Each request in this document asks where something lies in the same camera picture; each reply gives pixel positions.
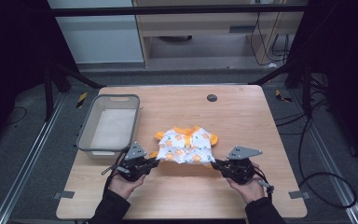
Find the wooden table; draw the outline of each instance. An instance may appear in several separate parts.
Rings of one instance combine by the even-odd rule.
[[[213,155],[224,160],[235,146],[260,149],[251,158],[275,186],[273,203],[283,217],[304,217],[303,199],[291,199],[298,190],[282,141],[259,86],[137,86],[103,88],[100,93],[134,93],[141,99],[136,141],[147,152],[158,150],[156,132],[173,126],[203,127],[219,136]],[[215,94],[216,102],[207,95]],[[61,198],[57,217],[83,219],[93,216],[102,198],[106,176],[101,171],[110,160],[92,160],[78,151],[65,190],[72,199]],[[244,202],[225,178],[203,165],[163,161],[129,198],[126,219],[245,218]]]

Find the gray floor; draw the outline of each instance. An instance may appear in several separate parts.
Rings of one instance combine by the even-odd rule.
[[[193,36],[190,41],[180,39],[156,38],[153,41],[151,61],[144,69],[118,69],[114,73],[85,73],[84,75],[108,85],[144,85],[144,84],[204,84],[204,83],[247,83],[268,74],[267,65],[260,66],[253,57],[249,43],[243,35],[234,36]],[[288,103],[275,97],[275,90],[284,91],[282,82],[285,75],[271,80],[263,86],[273,117],[277,124],[289,119],[287,116],[301,113],[298,103]],[[70,78],[73,88],[63,95],[61,112],[58,114],[48,139],[32,167],[27,182],[11,211],[13,223],[64,223],[55,216],[58,200],[52,198],[55,192],[64,189],[76,154],[76,136],[86,117],[90,101],[97,94],[83,83]],[[76,108],[79,95],[86,91],[88,98],[82,108]],[[296,99],[301,89],[293,89],[288,96]],[[55,99],[62,94],[56,93]],[[324,99],[322,94],[313,95],[313,104]],[[324,147],[332,156],[335,165],[353,187],[358,195],[358,158],[351,156],[348,143],[328,112],[329,105],[322,105],[313,110],[313,127],[323,137]],[[8,119],[8,124],[0,134],[0,205],[7,196],[17,173],[21,170],[28,152],[33,147],[45,116],[43,86],[25,91],[17,97],[16,108]],[[297,182],[302,180],[299,174],[297,153],[300,133],[305,121],[299,119],[289,125],[278,128],[289,161],[296,175]],[[302,167],[306,175],[325,171],[324,160],[318,146],[307,131],[302,145]],[[310,181],[317,192],[329,201],[340,203],[337,187],[329,177],[316,177]],[[306,217],[289,223],[358,223],[350,220],[351,210],[333,208],[311,194],[306,205]],[[176,220],[168,223],[203,223],[199,220]],[[208,220],[205,223],[223,223],[223,220]],[[243,223],[241,220],[225,220],[224,223]]]

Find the patterned fabric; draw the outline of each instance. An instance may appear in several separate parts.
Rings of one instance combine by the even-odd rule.
[[[206,164],[214,162],[212,145],[217,143],[217,135],[195,126],[192,129],[173,127],[166,133],[156,133],[160,140],[157,160],[177,163]]]

